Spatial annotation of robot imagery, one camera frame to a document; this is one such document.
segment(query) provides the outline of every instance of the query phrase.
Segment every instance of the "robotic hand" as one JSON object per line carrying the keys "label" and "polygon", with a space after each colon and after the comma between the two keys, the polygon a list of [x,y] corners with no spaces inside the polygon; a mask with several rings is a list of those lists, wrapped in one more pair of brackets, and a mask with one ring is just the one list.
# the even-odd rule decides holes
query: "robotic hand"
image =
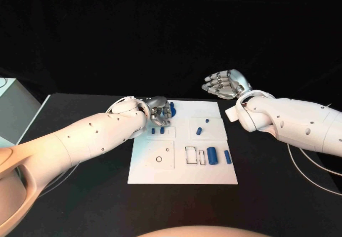
{"label": "robotic hand", "polygon": [[310,151],[342,157],[342,113],[312,102],[276,99],[251,85],[232,69],[205,78],[202,89],[224,99],[237,98],[227,110],[248,132],[268,132],[276,139]]}
{"label": "robotic hand", "polygon": [[149,121],[159,126],[169,125],[166,119],[170,117],[166,97],[144,100],[124,97],[105,113],[84,118],[17,146],[0,149],[0,237],[19,224],[52,179],[72,166],[108,152],[128,138],[137,137]]}

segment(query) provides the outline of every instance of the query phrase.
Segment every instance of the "small blue object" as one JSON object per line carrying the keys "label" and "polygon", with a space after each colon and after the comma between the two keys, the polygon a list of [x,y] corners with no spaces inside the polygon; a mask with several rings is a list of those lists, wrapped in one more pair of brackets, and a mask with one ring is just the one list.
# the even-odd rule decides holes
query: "small blue object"
{"label": "small blue object", "polygon": [[216,155],[216,149],[215,147],[208,147],[206,148],[206,152],[208,152],[208,161],[209,164],[218,164],[218,155]]}
{"label": "small blue object", "polygon": [[175,109],[175,104],[173,102],[170,102],[170,117],[173,117],[176,115],[176,109]]}
{"label": "small blue object", "polygon": [[231,164],[231,159],[229,159],[229,152],[225,150],[225,156],[227,156],[227,164]]}
{"label": "small blue object", "polygon": [[201,132],[202,132],[202,128],[199,127],[196,131],[196,135],[201,135]]}

